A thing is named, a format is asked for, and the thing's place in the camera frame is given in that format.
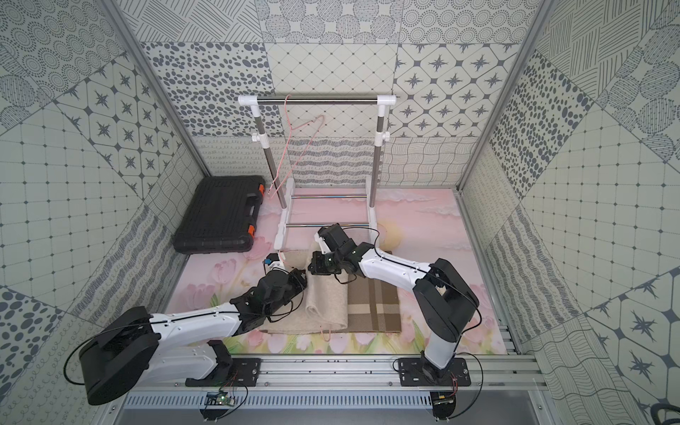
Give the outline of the beige fuzzy scarf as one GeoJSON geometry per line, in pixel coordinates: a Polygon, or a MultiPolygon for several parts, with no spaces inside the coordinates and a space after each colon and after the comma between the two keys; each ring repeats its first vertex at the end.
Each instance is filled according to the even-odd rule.
{"type": "Polygon", "coordinates": [[[321,332],[337,332],[348,327],[348,296],[345,285],[331,276],[317,276],[306,268],[310,264],[311,251],[285,251],[283,264],[288,271],[296,269],[306,273],[307,287],[293,299],[290,315],[288,306],[276,312],[278,322],[266,321],[260,330],[270,334],[305,335],[321,332]]]}

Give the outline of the brown plaid scarf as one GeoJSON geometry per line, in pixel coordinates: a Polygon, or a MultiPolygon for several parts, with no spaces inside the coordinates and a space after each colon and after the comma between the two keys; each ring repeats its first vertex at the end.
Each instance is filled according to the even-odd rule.
{"type": "Polygon", "coordinates": [[[347,332],[400,333],[402,330],[398,289],[389,283],[358,277],[348,284],[347,303],[347,332]]]}

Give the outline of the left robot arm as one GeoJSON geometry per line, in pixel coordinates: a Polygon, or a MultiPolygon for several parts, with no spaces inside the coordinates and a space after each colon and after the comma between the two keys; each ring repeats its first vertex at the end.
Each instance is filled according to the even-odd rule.
{"type": "Polygon", "coordinates": [[[256,286],[216,307],[164,315],[143,306],[127,310],[78,354],[89,404],[107,404],[140,382],[226,384],[232,358],[224,338],[272,322],[306,287],[305,272],[274,268],[256,286]]]}

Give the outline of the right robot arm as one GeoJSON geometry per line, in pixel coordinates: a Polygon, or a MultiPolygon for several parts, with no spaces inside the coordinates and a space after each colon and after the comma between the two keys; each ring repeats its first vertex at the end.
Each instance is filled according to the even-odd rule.
{"type": "Polygon", "coordinates": [[[315,241],[321,249],[313,253],[311,274],[345,273],[412,293],[430,329],[423,369],[440,373],[451,366],[467,325],[477,315],[479,300],[448,260],[421,263],[386,253],[376,244],[357,244],[338,223],[320,228],[315,241]]]}

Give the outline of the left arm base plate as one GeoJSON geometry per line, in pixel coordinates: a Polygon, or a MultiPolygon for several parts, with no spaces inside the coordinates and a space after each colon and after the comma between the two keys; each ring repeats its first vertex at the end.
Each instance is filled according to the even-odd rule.
{"type": "Polygon", "coordinates": [[[254,387],[257,384],[262,359],[230,358],[218,361],[210,373],[202,379],[187,378],[187,387],[224,387],[233,384],[254,387]]]}

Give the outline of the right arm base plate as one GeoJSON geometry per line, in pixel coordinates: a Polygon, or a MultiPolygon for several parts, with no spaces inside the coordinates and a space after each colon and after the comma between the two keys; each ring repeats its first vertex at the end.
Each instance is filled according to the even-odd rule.
{"type": "Polygon", "coordinates": [[[471,378],[467,362],[462,358],[453,358],[443,369],[421,358],[398,358],[393,362],[402,387],[459,387],[471,386],[471,378]]]}

